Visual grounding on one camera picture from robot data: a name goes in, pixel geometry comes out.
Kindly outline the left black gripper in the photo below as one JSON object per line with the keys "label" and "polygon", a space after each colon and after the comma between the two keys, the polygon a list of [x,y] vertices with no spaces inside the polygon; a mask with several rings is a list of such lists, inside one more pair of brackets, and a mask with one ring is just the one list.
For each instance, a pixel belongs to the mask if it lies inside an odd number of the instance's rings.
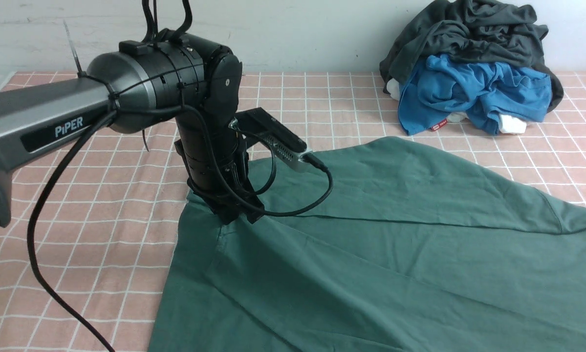
{"label": "left black gripper", "polygon": [[202,198],[213,214],[224,224],[246,216],[250,223],[262,217],[261,200],[253,194],[248,178],[248,154],[234,148],[217,156],[213,163],[210,152],[198,147],[188,150],[188,185]]}

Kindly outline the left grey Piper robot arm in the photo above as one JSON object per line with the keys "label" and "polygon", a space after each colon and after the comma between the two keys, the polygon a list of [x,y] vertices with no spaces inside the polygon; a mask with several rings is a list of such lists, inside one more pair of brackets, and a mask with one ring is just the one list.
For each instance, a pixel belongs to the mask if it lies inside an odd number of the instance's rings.
{"label": "left grey Piper robot arm", "polygon": [[222,44],[183,34],[121,42],[76,79],[0,93],[0,226],[11,221],[13,173],[86,132],[139,133],[174,119],[189,186],[225,223],[258,214],[248,154],[230,128],[243,65]]}

